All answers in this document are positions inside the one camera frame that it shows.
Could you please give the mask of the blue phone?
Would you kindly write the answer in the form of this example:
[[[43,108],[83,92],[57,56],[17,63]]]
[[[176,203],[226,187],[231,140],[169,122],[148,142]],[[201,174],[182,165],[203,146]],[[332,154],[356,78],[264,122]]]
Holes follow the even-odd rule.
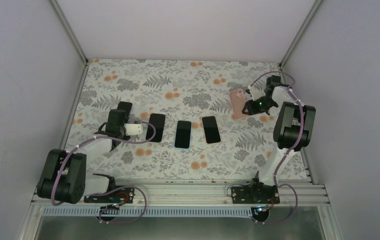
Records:
[[[122,110],[126,113],[126,115],[129,115],[131,112],[133,104],[131,102],[126,102],[126,101],[120,101],[118,103],[118,110]]]

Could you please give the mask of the pink phone case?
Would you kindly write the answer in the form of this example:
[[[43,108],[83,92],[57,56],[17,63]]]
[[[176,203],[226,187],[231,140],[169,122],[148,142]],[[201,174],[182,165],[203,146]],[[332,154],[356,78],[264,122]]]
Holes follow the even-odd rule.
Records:
[[[238,88],[230,91],[229,99],[235,119],[245,119],[247,115],[243,113],[246,103],[243,89]]]

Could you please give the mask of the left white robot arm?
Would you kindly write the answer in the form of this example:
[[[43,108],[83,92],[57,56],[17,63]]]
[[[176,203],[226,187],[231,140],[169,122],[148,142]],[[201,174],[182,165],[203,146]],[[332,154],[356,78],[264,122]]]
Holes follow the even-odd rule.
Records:
[[[112,178],[105,174],[89,173],[87,163],[114,150],[126,136],[125,125],[129,110],[112,109],[107,122],[103,123],[94,136],[71,150],[52,149],[37,185],[37,195],[50,199],[52,205],[76,204],[83,196],[97,194],[106,203],[113,201],[117,189],[110,185]]]

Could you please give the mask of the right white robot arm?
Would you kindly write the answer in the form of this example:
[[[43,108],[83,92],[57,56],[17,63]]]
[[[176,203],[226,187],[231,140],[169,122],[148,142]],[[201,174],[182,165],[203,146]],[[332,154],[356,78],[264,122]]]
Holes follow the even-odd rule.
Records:
[[[269,71],[264,91],[257,89],[254,83],[247,88],[252,99],[248,100],[242,113],[256,115],[270,114],[271,108],[279,108],[274,130],[274,147],[265,166],[256,173],[249,185],[249,198],[260,204],[277,200],[279,193],[278,176],[288,161],[302,148],[309,145],[316,109],[305,105],[293,92],[292,85],[281,82],[281,71]]]

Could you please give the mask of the phone in black case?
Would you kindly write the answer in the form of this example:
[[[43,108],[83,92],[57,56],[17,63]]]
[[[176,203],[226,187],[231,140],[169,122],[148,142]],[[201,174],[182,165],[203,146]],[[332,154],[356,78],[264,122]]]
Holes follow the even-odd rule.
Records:
[[[166,116],[164,114],[153,113],[150,115],[149,123],[154,126],[156,131],[155,136],[150,140],[150,142],[160,143],[162,141],[165,119]]]

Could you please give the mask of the phone in beige case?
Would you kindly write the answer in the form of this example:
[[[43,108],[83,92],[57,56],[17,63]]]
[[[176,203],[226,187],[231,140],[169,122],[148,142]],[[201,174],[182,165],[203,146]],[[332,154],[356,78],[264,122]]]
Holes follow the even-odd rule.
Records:
[[[221,136],[215,116],[202,117],[202,126],[207,144],[217,144],[221,142]]]

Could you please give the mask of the phone in light-blue case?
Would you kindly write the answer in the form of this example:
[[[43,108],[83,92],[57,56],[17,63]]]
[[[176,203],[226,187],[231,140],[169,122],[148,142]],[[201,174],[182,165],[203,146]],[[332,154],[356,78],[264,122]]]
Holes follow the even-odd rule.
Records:
[[[177,149],[189,149],[191,144],[192,122],[186,120],[177,121],[174,147]]]

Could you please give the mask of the floral patterned mat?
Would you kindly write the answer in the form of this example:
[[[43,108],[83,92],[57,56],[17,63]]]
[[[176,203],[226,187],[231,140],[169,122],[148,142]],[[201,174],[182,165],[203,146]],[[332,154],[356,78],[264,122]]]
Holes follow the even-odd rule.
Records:
[[[248,180],[273,150],[279,109],[236,120],[229,92],[252,82],[263,88],[272,62],[93,59],[90,62],[67,147],[89,139],[119,102],[133,104],[129,121],[166,116],[160,143],[131,137],[88,163],[90,172],[121,179]],[[202,117],[215,116],[220,143],[207,144]],[[177,121],[192,122],[189,149],[174,147]]]

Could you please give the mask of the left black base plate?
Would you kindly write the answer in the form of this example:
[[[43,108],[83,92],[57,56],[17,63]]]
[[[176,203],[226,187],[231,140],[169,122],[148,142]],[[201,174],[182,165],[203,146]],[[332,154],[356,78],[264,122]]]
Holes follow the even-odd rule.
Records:
[[[134,194],[134,188],[122,188],[108,195],[86,196],[84,197],[84,202],[98,204],[131,204],[133,202]]]

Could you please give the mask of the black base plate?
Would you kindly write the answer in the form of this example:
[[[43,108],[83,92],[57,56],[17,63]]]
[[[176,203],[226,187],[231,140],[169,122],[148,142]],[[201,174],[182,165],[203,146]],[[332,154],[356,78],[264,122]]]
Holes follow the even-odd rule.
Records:
[[[276,186],[250,187],[232,186],[231,198],[233,204],[279,204],[280,197]]]
[[[108,195],[86,196],[84,197],[84,202],[98,204],[131,204],[133,202],[134,194],[134,188],[122,188]]]

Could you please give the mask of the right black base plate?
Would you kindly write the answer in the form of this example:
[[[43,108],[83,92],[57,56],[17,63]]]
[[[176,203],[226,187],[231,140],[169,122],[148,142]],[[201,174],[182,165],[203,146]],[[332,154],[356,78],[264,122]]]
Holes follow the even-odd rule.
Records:
[[[231,198],[233,204],[279,204],[280,197],[276,186],[250,187],[232,186]]]

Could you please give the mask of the aluminium rail frame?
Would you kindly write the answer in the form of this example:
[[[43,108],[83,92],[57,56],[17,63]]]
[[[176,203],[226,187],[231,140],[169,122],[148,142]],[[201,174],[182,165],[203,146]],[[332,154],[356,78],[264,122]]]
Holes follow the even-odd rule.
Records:
[[[149,206],[156,207],[229,207],[230,185],[246,185],[248,180],[206,180],[206,179],[116,179],[120,186],[140,188]],[[299,206],[327,206],[329,197],[324,185],[305,180],[287,180],[298,196]]]

